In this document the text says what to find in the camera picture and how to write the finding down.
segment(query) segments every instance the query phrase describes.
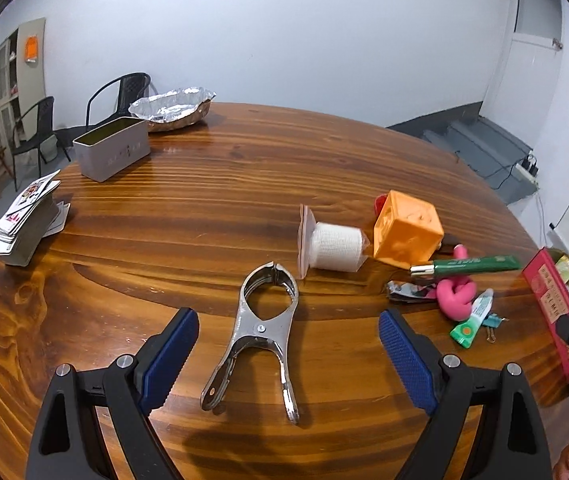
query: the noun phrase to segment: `deck of playing cards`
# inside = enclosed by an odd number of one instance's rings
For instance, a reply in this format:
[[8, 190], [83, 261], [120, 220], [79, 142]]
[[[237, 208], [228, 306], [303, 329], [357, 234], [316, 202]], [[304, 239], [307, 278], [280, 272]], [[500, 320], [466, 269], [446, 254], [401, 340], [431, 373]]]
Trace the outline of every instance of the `deck of playing cards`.
[[40, 240], [64, 228], [69, 204], [53, 202], [57, 174], [33, 181], [0, 219], [0, 260], [7, 265], [27, 266]]

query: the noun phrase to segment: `gray metal box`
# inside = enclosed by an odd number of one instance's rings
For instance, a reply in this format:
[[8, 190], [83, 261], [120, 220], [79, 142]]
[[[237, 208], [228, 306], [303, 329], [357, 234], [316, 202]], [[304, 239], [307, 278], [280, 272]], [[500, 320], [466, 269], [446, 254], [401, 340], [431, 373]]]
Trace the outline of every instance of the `gray metal box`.
[[147, 121], [121, 117], [91, 130], [73, 141], [80, 171], [104, 182], [128, 165], [149, 155]]

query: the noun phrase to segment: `cabinet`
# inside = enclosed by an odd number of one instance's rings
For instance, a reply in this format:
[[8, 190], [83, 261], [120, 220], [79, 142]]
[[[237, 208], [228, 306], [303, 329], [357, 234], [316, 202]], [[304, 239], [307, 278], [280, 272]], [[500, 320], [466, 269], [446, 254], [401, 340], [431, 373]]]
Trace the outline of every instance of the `cabinet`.
[[[0, 146], [10, 147], [16, 119], [24, 111], [46, 97], [42, 53], [45, 19], [22, 23], [0, 45]], [[37, 38], [38, 56], [27, 63], [24, 50], [29, 38]], [[37, 109], [34, 108], [18, 128], [16, 142], [30, 139], [36, 133]]]

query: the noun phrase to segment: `metal spring clamp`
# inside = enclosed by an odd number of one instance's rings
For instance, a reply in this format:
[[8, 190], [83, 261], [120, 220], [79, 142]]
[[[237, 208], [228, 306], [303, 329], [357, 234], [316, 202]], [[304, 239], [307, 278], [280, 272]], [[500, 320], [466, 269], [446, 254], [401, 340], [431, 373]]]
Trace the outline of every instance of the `metal spring clamp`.
[[[283, 286], [291, 297], [289, 307], [278, 316], [262, 320], [251, 311], [247, 298], [264, 283], [274, 283]], [[245, 348], [257, 347], [270, 350], [280, 361], [280, 379], [282, 380], [282, 395], [287, 416], [293, 424], [299, 423], [298, 406], [293, 396], [293, 387], [289, 378], [287, 364], [287, 345], [293, 314], [298, 306], [298, 285], [291, 273], [280, 264], [270, 262], [258, 267], [247, 276], [240, 288], [238, 313], [233, 328], [231, 341], [220, 364], [213, 370], [209, 382], [200, 396], [200, 407], [209, 411], [215, 408], [224, 396], [229, 385], [231, 372], [240, 352]]]

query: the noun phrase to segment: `orange item on cabinet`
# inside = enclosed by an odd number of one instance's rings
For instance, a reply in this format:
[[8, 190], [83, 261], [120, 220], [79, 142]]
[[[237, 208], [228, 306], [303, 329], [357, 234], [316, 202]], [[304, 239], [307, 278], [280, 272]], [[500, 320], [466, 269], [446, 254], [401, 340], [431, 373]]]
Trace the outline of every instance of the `orange item on cabinet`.
[[443, 236], [433, 204], [391, 190], [373, 228], [373, 257], [408, 270], [430, 260]]
[[24, 44], [24, 62], [36, 63], [38, 61], [38, 37], [29, 36]]

